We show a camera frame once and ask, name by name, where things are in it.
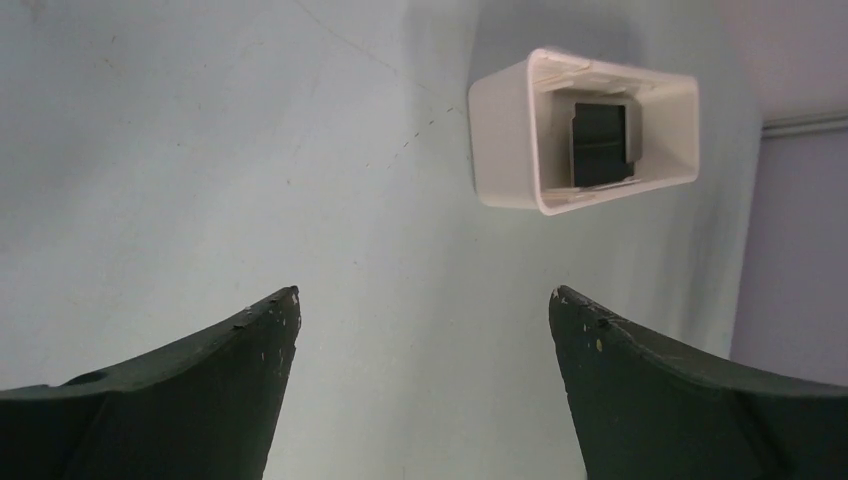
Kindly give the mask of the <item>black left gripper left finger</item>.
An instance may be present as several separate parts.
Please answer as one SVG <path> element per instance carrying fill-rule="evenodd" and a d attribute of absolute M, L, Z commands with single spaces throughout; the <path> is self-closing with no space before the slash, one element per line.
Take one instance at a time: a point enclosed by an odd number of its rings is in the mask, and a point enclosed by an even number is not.
<path fill-rule="evenodd" d="M 5 479 L 259 479 L 301 327 L 285 287 L 57 386 L 1 394 Z"/>

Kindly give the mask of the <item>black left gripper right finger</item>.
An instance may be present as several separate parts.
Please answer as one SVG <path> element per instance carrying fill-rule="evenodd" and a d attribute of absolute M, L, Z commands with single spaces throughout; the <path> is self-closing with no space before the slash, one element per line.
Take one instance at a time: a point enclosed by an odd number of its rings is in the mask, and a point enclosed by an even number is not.
<path fill-rule="evenodd" d="M 560 286 L 549 325 L 590 479 L 843 479 L 847 390 L 758 370 Z"/>

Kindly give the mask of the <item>white plastic bin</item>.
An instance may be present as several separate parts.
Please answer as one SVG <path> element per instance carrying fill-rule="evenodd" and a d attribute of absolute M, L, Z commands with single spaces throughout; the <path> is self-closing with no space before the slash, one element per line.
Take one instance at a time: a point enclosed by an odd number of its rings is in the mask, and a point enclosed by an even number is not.
<path fill-rule="evenodd" d="M 468 101 L 475 189 L 488 206 L 554 216 L 699 173 L 699 87 L 691 76 L 538 48 L 476 81 Z M 626 106 L 631 177 L 574 186 L 576 103 Z"/>

